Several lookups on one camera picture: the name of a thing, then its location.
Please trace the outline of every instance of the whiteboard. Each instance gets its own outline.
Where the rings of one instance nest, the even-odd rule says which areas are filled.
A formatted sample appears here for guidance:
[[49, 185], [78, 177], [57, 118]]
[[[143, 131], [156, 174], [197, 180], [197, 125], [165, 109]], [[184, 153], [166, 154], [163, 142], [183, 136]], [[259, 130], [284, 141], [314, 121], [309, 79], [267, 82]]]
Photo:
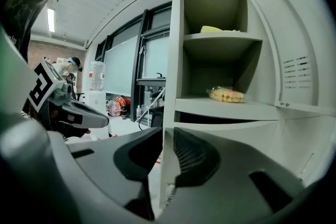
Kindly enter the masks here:
[[133, 61], [137, 36], [113, 47], [105, 53], [104, 91], [131, 96]]

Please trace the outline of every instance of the yellow object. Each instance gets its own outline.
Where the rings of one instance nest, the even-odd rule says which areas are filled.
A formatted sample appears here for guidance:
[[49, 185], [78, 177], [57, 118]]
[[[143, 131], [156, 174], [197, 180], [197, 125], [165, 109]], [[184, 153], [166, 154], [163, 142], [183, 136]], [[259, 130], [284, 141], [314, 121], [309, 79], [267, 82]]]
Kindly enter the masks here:
[[212, 26], [202, 26], [202, 29], [201, 29], [201, 33], [213, 33], [213, 32], [236, 32], [236, 30], [221, 30], [219, 28], [216, 28], [216, 27], [212, 27]]
[[214, 100], [228, 103], [243, 103], [245, 98], [243, 93], [223, 87], [215, 87], [208, 94]]

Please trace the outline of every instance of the person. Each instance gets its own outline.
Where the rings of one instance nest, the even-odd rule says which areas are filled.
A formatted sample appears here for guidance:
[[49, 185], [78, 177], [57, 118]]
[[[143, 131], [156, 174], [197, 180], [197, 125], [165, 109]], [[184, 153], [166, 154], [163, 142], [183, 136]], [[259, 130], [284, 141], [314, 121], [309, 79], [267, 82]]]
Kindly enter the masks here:
[[74, 70], [82, 71], [80, 60], [77, 57], [70, 57], [65, 63], [53, 63], [52, 66], [61, 76], [65, 71], [68, 73], [73, 73]]

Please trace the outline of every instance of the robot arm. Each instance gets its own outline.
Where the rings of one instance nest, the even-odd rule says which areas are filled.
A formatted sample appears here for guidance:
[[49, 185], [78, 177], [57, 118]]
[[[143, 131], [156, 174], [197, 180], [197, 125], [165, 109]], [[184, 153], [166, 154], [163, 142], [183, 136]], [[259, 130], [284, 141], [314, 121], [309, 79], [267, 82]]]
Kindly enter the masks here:
[[106, 115], [71, 98], [72, 86], [50, 63], [41, 61], [35, 72], [38, 77], [29, 93], [28, 105], [34, 109], [34, 118], [48, 131], [58, 131], [66, 137], [82, 136], [88, 128], [109, 124]]

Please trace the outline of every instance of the cable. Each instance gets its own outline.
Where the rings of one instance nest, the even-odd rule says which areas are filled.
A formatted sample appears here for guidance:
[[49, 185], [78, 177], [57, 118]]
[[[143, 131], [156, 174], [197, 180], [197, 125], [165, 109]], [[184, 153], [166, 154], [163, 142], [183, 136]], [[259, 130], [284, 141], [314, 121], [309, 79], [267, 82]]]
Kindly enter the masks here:
[[161, 95], [163, 94], [163, 92], [165, 91], [166, 87], [164, 87], [162, 89], [162, 91], [159, 93], [159, 95], [156, 97], [156, 99], [150, 104], [149, 107], [147, 107], [147, 109], [145, 110], [145, 112], [140, 116], [140, 118], [138, 118], [135, 122], [138, 121], [139, 123], [139, 128], [142, 131], [141, 127], [140, 127], [140, 121], [143, 119], [143, 117], [145, 116], [146, 112], [148, 111], [148, 119], [147, 119], [147, 125], [149, 127], [149, 109], [151, 108], [151, 106], [157, 101], [157, 99], [159, 99], [161, 97]]
[[165, 89], [166, 89], [166, 87], [163, 88], [163, 90], [159, 93], [159, 95], [156, 97], [156, 99], [150, 104], [150, 106], [145, 110], [145, 112], [135, 122], [137, 122], [139, 119], [142, 118], [142, 116], [144, 116], [146, 114], [146, 112], [152, 107], [152, 105], [157, 101], [157, 99], [159, 99], [161, 97], [161, 95], [163, 94]]

